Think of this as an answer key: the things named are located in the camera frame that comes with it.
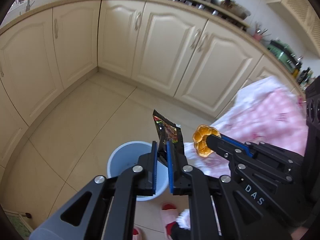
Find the trash can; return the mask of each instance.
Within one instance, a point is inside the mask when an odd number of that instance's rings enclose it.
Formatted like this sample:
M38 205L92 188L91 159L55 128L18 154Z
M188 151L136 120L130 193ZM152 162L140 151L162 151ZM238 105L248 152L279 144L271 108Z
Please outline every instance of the trash can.
M151 152L151 143L132 141L120 145L111 154L107 163L108 178L119 176L122 171L137 165L140 155ZM137 196L137 201L146 201L160 196L168 187L168 168L157 162L156 194L153 196Z

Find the bolt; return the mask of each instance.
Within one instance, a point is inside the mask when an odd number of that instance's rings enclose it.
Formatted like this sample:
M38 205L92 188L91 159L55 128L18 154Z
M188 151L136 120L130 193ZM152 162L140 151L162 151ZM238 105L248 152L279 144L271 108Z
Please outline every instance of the bolt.
M104 180L105 180L104 177L101 176L101 175L99 175L99 176L94 178L94 182L97 183L97 184L100 184L100 183L104 182Z
M241 170L244 170L245 169L245 165L240 163L240 164L238 164L238 168L241 169Z
M133 172L141 172L143 171L143 167L140 165L136 165L132 167Z
M185 166L182 167L182 169L183 169L183 171L185 171L185 172L190 172L190 171L193 170L193 167L190 166L190 165L185 165Z
M231 178L228 175L222 175L220 179L224 183L228 183L231 181Z

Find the door handle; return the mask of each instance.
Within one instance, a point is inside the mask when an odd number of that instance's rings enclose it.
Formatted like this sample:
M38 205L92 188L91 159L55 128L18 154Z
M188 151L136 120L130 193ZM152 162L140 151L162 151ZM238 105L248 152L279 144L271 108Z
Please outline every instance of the door handle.
M138 27L138 21L139 21L139 18L141 17L141 12L138 12L138 15L137 15L137 17L136 17L136 22L135 22L135 25L134 25L134 29L135 30L138 30L138 28L140 27L140 25L139 25L139 27Z
M58 38L58 20L55 18L54 19L54 34L56 36L56 39Z
M200 41L200 45L199 45L199 47L198 47L198 49L197 49L198 52L200 52L200 51L202 50L204 41L205 41L205 39L207 38L207 36L208 36L208 33L205 33L205 34L202 36L202 39L201 39L201 41Z
M3 71L2 71L1 64L0 64L0 74L1 74L2 77L4 76L4 73L3 73Z
M201 33L201 30L197 29L196 34L194 36L194 39L193 39L193 42L191 43L190 48L194 49L196 47L197 41L199 40L198 37L199 37L200 33Z

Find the foot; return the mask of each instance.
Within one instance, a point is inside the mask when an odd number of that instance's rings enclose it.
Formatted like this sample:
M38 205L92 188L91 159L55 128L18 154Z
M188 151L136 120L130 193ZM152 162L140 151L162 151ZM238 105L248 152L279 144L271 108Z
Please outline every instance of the foot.
M140 228L137 228L137 227L133 228L132 240L142 240L142 232Z
M179 216L178 209L174 204L165 202L161 206L160 216L165 230L165 237L166 239L171 239L171 228Z

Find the upper cabinet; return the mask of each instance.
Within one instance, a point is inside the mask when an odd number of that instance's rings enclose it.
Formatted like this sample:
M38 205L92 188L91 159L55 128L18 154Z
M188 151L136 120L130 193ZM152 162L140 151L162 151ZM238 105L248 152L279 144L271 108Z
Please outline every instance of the upper cabinet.
M263 56L250 74L249 79L252 82L256 82L269 76L277 77L282 84L289 88L289 90L292 90L294 87L287 76L266 56Z
M52 9L0 36L0 79L28 125L63 91L52 35Z
M53 8L54 48L64 88L97 66L99 10L99 0Z
M308 0L267 0L267 4L320 56L320 20Z
M144 1L103 0L98 35L98 66L131 77Z
M28 126L14 108L0 82L0 165L8 160Z
M208 22L175 98L216 117L244 84L262 53Z
M173 96L207 19L147 2L141 19L132 79Z

